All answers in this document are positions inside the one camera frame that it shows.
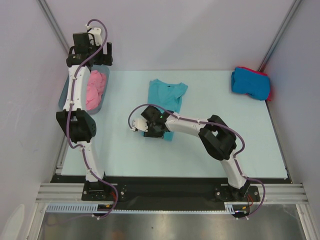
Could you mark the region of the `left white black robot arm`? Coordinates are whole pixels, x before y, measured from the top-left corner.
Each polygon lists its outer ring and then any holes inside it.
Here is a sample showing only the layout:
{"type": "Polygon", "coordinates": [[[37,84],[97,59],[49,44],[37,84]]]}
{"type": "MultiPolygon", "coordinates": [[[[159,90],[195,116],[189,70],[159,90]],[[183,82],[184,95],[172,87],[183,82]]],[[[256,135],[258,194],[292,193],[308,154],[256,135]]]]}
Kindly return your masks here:
{"type": "Polygon", "coordinates": [[[84,189],[100,200],[110,196],[111,186],[104,181],[105,172],[98,164],[93,138],[97,125],[92,114],[100,111],[99,103],[93,110],[85,105],[86,87],[92,70],[110,75],[108,65],[113,62],[112,44],[102,39],[99,28],[73,34],[74,45],[70,48],[68,66],[68,89],[62,111],[56,112],[56,120],[72,149],[79,149],[86,167],[84,189]]]}

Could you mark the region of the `teal t shirt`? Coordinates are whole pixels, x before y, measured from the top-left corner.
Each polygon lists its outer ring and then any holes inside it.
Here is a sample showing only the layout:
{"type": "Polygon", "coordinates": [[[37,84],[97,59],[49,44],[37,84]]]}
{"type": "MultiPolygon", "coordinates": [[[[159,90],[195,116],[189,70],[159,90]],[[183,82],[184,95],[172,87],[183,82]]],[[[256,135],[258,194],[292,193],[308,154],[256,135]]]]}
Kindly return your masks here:
{"type": "Polygon", "coordinates": [[[147,103],[179,113],[182,106],[182,98],[187,90],[188,85],[182,82],[173,84],[155,79],[149,82],[147,103]]]}

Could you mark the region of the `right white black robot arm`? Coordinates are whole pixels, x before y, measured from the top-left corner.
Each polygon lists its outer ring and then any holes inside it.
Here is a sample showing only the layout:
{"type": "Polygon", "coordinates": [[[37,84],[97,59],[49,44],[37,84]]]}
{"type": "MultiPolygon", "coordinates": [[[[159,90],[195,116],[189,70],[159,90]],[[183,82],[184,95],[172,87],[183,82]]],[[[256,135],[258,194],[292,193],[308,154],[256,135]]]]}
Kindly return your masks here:
{"type": "Polygon", "coordinates": [[[250,181],[236,160],[236,133],[217,115],[210,118],[192,119],[176,112],[161,112],[156,106],[149,105],[142,113],[142,126],[145,137],[162,138],[165,133],[179,132],[198,137],[206,152],[219,161],[226,173],[231,196],[242,201],[249,194],[250,181]]]}

